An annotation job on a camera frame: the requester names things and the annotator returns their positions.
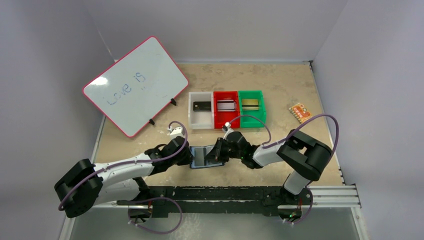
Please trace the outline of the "white plastic bin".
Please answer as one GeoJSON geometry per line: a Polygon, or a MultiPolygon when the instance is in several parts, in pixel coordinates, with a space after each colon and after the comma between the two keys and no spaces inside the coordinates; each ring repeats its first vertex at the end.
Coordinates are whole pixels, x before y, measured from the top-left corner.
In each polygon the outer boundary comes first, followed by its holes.
{"type": "Polygon", "coordinates": [[[188,125],[192,130],[214,129],[214,96],[212,91],[188,93],[188,125]],[[195,102],[209,102],[210,110],[194,111],[195,102]]]}

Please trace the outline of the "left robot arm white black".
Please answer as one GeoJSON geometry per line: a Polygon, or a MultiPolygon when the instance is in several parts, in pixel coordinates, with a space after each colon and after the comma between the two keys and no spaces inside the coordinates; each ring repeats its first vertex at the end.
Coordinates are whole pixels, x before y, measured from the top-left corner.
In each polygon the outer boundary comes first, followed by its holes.
{"type": "Polygon", "coordinates": [[[176,136],[167,144],[115,162],[79,160],[54,185],[60,200],[58,210],[75,218],[95,205],[111,201],[142,205],[149,199],[148,189],[142,186],[144,177],[163,173],[174,165],[188,165],[192,159],[188,140],[176,136]]]}

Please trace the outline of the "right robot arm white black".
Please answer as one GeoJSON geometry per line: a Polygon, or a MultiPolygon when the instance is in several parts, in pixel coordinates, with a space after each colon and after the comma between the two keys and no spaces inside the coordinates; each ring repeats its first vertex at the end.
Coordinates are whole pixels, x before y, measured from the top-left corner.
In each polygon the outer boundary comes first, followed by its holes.
{"type": "Polygon", "coordinates": [[[310,135],[293,130],[283,143],[266,148],[253,145],[239,131],[232,131],[218,138],[213,148],[205,155],[206,161],[225,163],[229,159],[240,159],[250,169],[260,169],[269,164],[286,162],[293,172],[282,185],[280,196],[288,204],[300,198],[301,191],[311,182],[320,179],[333,156],[333,150],[310,135]]]}

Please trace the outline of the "blue leather card holder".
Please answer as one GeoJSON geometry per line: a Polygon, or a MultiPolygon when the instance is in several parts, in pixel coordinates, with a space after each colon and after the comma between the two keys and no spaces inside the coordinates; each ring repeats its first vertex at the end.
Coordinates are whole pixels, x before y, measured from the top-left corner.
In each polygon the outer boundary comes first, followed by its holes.
{"type": "Polygon", "coordinates": [[[191,169],[204,169],[224,166],[224,162],[218,162],[213,159],[206,159],[206,155],[214,148],[214,145],[207,146],[191,146],[190,153],[193,156],[193,160],[189,167],[191,169]]]}

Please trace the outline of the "red plastic bin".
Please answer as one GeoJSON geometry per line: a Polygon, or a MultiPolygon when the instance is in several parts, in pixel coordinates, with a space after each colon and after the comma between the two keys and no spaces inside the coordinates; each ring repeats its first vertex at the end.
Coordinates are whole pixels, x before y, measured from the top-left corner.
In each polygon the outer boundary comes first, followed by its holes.
{"type": "Polygon", "coordinates": [[[231,121],[240,115],[239,96],[237,91],[214,91],[213,92],[213,105],[214,105],[214,128],[221,129],[226,122],[231,121]],[[231,101],[234,103],[233,111],[220,111],[219,103],[222,101],[231,101]]]}

